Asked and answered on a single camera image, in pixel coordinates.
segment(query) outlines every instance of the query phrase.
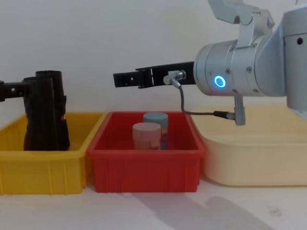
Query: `pink lid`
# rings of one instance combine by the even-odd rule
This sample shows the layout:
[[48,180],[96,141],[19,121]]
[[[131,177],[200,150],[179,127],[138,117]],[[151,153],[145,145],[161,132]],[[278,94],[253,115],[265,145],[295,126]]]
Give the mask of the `pink lid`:
[[161,139],[161,126],[156,123],[137,123],[133,125],[132,136],[134,140],[156,141]]

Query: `blue led ring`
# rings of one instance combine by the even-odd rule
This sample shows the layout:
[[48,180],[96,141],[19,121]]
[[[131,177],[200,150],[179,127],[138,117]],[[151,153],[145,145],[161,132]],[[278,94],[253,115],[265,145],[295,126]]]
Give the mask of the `blue led ring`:
[[224,88],[226,86],[226,81],[222,76],[216,76],[214,78],[214,83],[219,88]]

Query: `white table surface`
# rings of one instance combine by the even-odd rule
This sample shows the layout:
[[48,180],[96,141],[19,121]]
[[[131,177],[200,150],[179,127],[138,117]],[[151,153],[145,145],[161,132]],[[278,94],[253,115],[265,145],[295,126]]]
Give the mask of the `white table surface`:
[[0,196],[1,230],[307,230],[307,187]]

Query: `red plastic bin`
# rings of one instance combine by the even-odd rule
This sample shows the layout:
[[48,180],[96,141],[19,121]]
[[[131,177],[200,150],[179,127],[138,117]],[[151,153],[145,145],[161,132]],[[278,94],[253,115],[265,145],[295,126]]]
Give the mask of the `red plastic bin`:
[[204,144],[189,115],[169,112],[168,150],[134,150],[144,112],[113,112],[88,148],[99,193],[196,192]]

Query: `white wall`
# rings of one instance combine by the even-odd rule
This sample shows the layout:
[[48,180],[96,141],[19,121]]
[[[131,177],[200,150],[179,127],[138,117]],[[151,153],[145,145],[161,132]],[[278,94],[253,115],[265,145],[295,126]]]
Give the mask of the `white wall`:
[[[295,4],[245,2],[270,10],[276,23]],[[238,35],[237,26],[214,18],[207,0],[2,0],[0,31],[0,79],[21,81],[36,70],[61,70],[68,111],[180,110],[174,87],[116,89],[112,74],[194,60],[202,46]],[[233,103],[207,97],[196,86],[184,90],[187,109]],[[23,111],[20,98],[0,103],[0,126]]]

